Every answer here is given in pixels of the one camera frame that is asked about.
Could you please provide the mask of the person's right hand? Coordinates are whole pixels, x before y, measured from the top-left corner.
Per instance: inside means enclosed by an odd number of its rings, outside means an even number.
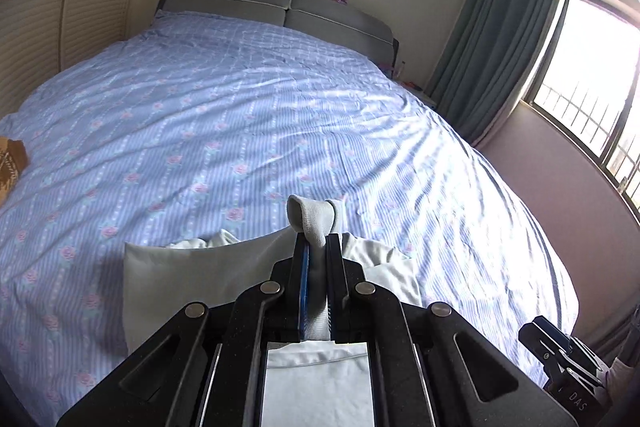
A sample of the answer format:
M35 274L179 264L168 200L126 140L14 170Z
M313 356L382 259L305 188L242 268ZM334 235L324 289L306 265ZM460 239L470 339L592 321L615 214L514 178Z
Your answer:
M604 375L604 387L613 404L620 402L628 390L631 378L634 376L639 363L639 355L617 355L610 368Z

